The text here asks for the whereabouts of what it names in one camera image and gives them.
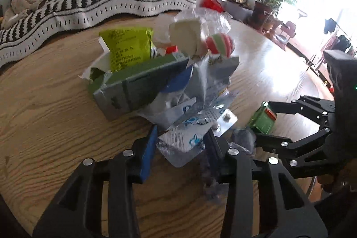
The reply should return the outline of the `green toy car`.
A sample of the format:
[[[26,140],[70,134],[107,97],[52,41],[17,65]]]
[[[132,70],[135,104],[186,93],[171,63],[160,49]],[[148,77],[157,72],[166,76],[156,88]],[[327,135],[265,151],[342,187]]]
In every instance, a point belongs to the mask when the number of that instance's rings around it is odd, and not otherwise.
[[[254,132],[270,134],[277,119],[276,112],[264,101],[249,120],[247,127]]]

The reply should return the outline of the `white pill blister pack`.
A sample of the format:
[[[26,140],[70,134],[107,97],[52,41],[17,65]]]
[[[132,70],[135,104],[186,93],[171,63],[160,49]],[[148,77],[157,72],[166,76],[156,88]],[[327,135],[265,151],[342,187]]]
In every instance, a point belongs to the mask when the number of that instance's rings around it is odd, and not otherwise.
[[[216,137],[222,136],[238,120],[238,117],[225,105],[200,111],[177,127],[161,136],[156,144],[159,152],[174,167],[180,168],[205,150],[203,137],[210,130]]]

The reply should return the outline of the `crumpled paper ball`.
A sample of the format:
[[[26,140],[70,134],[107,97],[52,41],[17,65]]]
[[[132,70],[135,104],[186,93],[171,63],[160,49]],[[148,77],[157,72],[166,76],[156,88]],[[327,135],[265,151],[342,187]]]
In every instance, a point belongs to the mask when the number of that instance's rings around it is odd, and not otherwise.
[[[230,136],[229,145],[247,155],[255,155],[256,135],[250,129],[234,129]]]

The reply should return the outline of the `pink children's tricycle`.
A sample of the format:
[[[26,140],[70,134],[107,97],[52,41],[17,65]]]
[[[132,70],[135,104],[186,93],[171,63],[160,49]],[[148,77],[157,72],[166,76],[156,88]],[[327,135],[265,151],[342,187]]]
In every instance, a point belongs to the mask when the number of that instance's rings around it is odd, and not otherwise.
[[[296,25],[291,22],[287,21],[285,24],[282,24],[280,27],[281,33],[276,34],[275,38],[278,42],[282,44],[287,44],[291,38],[294,38],[296,35]]]

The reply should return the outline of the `crumpled silver foil bag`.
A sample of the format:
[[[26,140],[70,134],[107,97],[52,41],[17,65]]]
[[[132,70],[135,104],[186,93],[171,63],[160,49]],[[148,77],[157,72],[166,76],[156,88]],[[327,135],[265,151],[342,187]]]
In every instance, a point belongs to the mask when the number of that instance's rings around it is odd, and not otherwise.
[[[220,99],[239,63],[238,56],[204,57],[171,79],[138,115],[163,130],[179,125]]]

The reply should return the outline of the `purple pink toy figure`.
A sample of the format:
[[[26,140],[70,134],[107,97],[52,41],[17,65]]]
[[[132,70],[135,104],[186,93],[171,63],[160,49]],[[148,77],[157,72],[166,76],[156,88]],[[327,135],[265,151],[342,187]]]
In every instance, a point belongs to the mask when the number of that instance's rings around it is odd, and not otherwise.
[[[211,53],[227,58],[230,58],[235,49],[234,41],[230,36],[223,33],[211,34],[205,40],[205,44]]]

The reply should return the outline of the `green white carton box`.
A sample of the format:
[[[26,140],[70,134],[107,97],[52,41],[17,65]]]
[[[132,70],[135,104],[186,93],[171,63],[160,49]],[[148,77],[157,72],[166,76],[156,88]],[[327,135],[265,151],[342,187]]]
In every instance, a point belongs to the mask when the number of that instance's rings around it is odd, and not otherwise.
[[[88,91],[108,120],[136,111],[150,102],[187,67],[189,57],[176,52],[106,72],[90,82]]]

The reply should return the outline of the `clear plastic bag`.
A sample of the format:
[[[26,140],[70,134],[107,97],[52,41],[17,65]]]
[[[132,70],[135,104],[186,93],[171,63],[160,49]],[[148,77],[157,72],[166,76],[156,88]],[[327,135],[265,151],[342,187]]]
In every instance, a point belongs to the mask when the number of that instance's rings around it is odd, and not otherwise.
[[[215,33],[228,33],[231,30],[229,14],[219,13],[208,8],[190,8],[178,13],[159,14],[152,24],[155,45],[170,43],[169,26],[178,21],[199,19],[204,26],[203,36]]]

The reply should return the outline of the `red plastic bag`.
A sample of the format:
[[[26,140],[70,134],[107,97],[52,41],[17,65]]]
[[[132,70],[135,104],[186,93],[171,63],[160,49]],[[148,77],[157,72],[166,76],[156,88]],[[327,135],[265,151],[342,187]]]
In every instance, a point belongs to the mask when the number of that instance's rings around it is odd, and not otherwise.
[[[219,13],[224,12],[224,8],[218,0],[201,0],[200,7],[215,10]]]

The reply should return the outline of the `yellow-green snack bag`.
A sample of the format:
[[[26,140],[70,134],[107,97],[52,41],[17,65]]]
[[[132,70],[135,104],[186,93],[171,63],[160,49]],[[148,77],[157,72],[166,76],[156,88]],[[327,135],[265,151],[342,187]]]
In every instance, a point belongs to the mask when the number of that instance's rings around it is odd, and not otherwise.
[[[110,69],[120,71],[155,58],[152,28],[119,27],[101,31],[99,36],[110,51]]]

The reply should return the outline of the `beige dotted clothing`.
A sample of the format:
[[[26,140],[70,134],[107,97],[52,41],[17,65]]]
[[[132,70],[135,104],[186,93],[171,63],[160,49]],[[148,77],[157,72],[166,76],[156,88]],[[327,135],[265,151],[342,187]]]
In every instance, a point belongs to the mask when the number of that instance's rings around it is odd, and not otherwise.
[[[19,20],[42,8],[46,3],[47,0],[12,0],[9,8],[4,13],[1,29],[8,30]]]

